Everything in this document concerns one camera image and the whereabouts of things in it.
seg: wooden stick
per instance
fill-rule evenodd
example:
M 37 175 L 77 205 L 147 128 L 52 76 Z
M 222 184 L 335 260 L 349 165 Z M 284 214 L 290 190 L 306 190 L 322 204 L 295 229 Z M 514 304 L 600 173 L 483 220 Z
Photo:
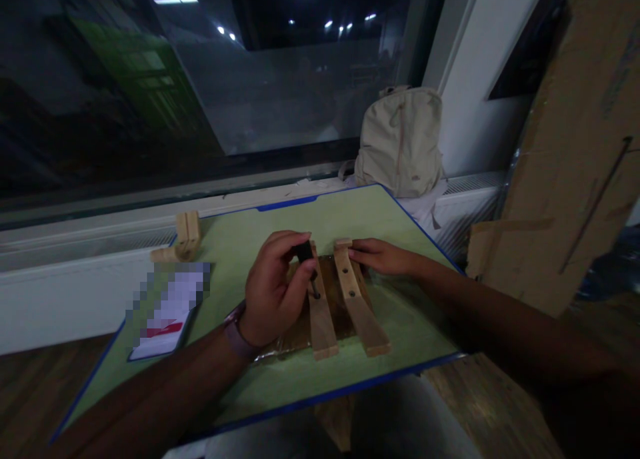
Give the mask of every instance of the wooden stick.
M 149 254 L 151 262 L 189 262 L 200 248 L 200 219 L 197 211 L 175 216 L 177 238 L 168 248 L 154 249 Z
M 335 241 L 333 248 L 333 258 L 338 271 L 345 306 L 355 327 L 355 332 L 360 336 L 360 341 L 362 341 L 367 356 L 375 357 L 380 354 L 387 354 L 391 351 L 391 342 L 360 293 L 360 288 L 349 260 L 349 246 L 351 246 L 349 239 L 339 239 Z
M 313 348 L 313 358 L 321 360 L 335 356 L 339 352 L 339 348 L 338 341 L 335 338 L 329 303 L 327 302 L 325 284 L 322 280 L 320 262 L 318 261 L 318 254 L 313 241 L 311 241 L 311 251 L 315 259 L 315 270 L 318 273 L 318 277 L 315 279 L 315 286 L 320 296 L 319 298 L 314 297 L 313 288 L 309 283 L 307 298 L 309 299 L 309 317 L 311 319 L 311 347 Z

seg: glass pane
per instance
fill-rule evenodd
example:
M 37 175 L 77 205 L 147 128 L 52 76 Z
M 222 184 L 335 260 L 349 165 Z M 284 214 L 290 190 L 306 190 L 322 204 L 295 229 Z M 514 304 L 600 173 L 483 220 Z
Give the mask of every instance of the glass pane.
M 432 8 L 3 1 L 3 213 L 354 159 L 366 108 L 408 80 L 407 18 Z

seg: watch strap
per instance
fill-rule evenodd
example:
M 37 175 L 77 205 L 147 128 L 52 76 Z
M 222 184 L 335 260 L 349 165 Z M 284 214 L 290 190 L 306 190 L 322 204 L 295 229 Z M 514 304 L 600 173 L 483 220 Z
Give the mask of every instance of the watch strap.
M 249 344 L 240 334 L 238 329 L 238 321 L 242 313 L 245 311 L 245 301 L 232 311 L 227 317 L 225 325 L 225 336 L 229 340 L 231 349 L 241 358 L 254 360 L 260 353 L 261 348 Z

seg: green cutting mat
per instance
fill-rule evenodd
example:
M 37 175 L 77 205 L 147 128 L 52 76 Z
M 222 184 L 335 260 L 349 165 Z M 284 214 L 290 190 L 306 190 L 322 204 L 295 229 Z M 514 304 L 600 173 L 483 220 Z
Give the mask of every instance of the green cutting mat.
M 332 254 L 336 238 L 377 237 L 452 267 L 380 186 L 321 195 L 279 209 L 249 209 L 206 218 L 201 226 L 204 239 L 196 261 L 213 263 L 211 293 L 195 317 L 189 342 L 221 324 L 242 301 L 256 254 L 276 230 L 311 231 L 319 255 Z M 340 341 L 337 356 L 320 362 L 308 348 L 284 360 L 257 364 L 199 419 L 199 425 L 218 428 L 460 351 L 448 322 L 409 279 L 373 275 L 367 289 L 375 315 L 391 339 L 390 354 L 367 358 L 359 339 L 353 337 Z M 115 339 L 66 425 L 116 385 L 159 360 L 127 362 L 131 343 L 126 332 Z

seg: backpack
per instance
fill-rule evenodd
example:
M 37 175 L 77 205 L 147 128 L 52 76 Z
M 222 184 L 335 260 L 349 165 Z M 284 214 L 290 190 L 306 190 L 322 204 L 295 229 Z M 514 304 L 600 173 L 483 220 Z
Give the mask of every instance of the backpack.
M 359 186 L 379 183 L 395 197 L 418 197 L 444 175 L 438 150 L 442 100 L 430 88 L 387 88 L 365 113 L 355 161 Z

